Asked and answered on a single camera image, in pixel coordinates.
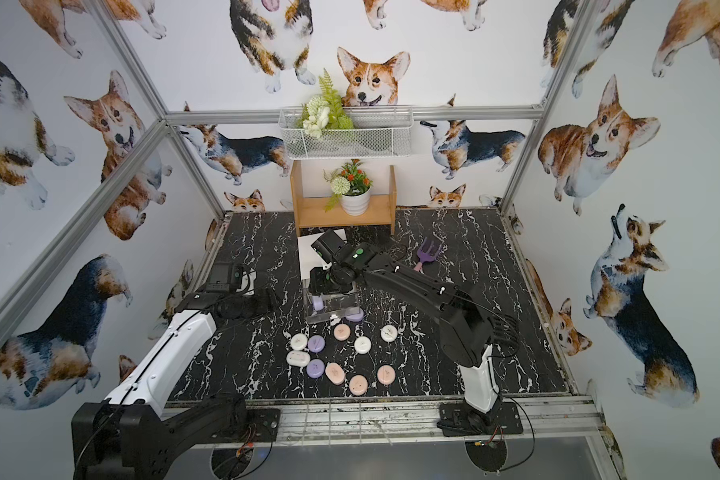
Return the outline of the purple earphone case top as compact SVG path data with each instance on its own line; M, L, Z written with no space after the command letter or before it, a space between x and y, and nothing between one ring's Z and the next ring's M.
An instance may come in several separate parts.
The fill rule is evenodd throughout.
M364 311L358 309L356 313L347 314L345 319L349 322L359 323L364 319Z

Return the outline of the purple earphone case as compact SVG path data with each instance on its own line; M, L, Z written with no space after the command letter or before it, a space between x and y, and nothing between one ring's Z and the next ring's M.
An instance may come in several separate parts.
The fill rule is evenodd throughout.
M359 323L364 319L364 311L358 309L356 313L347 314L345 319L349 322Z
M320 353L326 345L325 339L321 335L313 335L308 339L307 349L311 353Z
M312 379L320 378L324 372L325 363L320 359L311 360L306 367L306 373Z
M321 312L324 310L324 300L321 295L315 295L312 297L312 305L315 312Z

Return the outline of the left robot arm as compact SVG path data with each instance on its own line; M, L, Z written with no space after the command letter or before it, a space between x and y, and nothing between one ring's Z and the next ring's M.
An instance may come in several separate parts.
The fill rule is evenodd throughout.
M270 288L248 294L198 291L187 295L145 359L98 403L85 403L71 421L76 479L163 479L174 461L211 436L229 432L243 443L273 442L279 412L249 412L236 392L212 395L168 419L171 393L218 324L257 319L281 299Z

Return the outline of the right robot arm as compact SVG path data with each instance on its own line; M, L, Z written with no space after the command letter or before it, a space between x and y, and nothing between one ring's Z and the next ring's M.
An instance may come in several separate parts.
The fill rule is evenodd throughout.
M321 234L311 249L328 265L319 285L343 288L358 281L406 302L435 321L443 353L460 368L464 400L487 415L500 399L494 377L494 348L502 358L520 345L517 318L495 311L475 296L472 284L440 281L415 271L369 243L352 245L333 231Z

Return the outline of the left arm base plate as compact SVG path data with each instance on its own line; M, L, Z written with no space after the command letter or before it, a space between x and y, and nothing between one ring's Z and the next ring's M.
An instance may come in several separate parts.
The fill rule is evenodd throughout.
M239 438L243 443L274 443L277 440L280 420L280 409L250 409L239 429Z

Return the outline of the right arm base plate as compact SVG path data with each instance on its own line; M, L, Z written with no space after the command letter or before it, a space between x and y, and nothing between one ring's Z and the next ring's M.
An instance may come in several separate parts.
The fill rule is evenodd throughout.
M442 403L436 426L446 437L522 434L522 415L511 402L497 402L488 413L467 403Z

